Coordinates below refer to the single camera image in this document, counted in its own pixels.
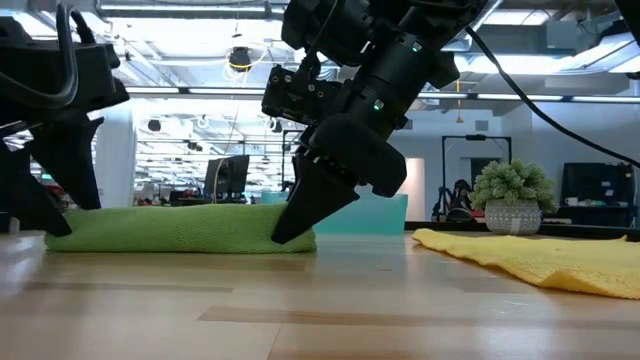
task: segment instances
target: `yellow cloth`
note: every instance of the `yellow cloth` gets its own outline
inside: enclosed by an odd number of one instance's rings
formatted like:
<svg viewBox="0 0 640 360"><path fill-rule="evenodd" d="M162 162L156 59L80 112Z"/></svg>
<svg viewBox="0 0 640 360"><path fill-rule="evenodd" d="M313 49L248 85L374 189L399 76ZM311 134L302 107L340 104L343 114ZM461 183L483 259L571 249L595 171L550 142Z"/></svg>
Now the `yellow cloth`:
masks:
<svg viewBox="0 0 640 360"><path fill-rule="evenodd" d="M498 266L540 287L640 299L640 244L606 241L470 238L418 230L425 247L483 266Z"/></svg>

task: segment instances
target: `wooden table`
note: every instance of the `wooden table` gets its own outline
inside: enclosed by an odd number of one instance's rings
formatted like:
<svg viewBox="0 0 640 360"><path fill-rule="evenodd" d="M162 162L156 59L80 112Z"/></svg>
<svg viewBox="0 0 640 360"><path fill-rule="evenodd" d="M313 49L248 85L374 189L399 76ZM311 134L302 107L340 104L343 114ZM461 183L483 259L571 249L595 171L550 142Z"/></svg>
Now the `wooden table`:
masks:
<svg viewBox="0 0 640 360"><path fill-rule="evenodd" d="M0 237L0 359L640 358L640 302L537 289L409 236L318 242L63 254Z"/></svg>

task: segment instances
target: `green cloth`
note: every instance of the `green cloth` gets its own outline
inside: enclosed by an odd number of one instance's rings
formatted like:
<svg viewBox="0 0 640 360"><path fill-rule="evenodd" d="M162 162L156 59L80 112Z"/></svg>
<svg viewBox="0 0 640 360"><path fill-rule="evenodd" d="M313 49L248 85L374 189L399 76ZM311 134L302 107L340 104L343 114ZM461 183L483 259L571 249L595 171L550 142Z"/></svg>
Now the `green cloth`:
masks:
<svg viewBox="0 0 640 360"><path fill-rule="evenodd" d="M312 231L285 245L271 241L284 210L277 205L202 205L74 210L73 233L47 235L50 250L71 252L200 252L277 254L316 250Z"/></svg>

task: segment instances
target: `ceiling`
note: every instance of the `ceiling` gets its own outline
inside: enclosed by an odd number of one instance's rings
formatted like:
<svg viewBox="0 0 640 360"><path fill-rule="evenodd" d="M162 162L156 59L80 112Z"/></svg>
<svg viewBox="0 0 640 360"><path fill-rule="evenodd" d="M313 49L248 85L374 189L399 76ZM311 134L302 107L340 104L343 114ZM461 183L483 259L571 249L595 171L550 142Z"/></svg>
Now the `ceiling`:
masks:
<svg viewBox="0 0 640 360"><path fill-rule="evenodd" d="M54 38L52 9L26 3L8 1L0 15L14 16L33 37ZM102 0L98 8L93 0L72 3L83 11L99 41L114 44L122 63L114 74L127 86L264 88L274 64L296 69L304 57L280 38L278 11L288 1L269 1L271 18L261 13L264 1ZM599 34L619 19L612 1L492 0L490 5L492 12L478 24L478 33L526 92L604 95L628 87L623 73L610 71L632 63L640 48L629 38L605 38L597 44ZM450 45L462 74L459 83L441 90L511 93L470 42L467 47L464 41ZM228 56L234 47L249 49L253 66L248 73L230 69ZM324 65L322 79L343 81L357 71L339 69L330 62ZM438 114L460 107L501 116L517 105L439 100L419 101L412 109ZM243 153L252 155L252 191L280 186L282 133L272 132L273 121L261 113L258 101L136 99L132 106L139 129L139 186L146 182L197 184L209 159ZM158 120L161 130L149 130L150 120ZM302 129L288 121L281 126ZM418 132L414 135L426 135ZM294 137L289 134L287 142ZM293 179L288 159L284 174Z"/></svg>

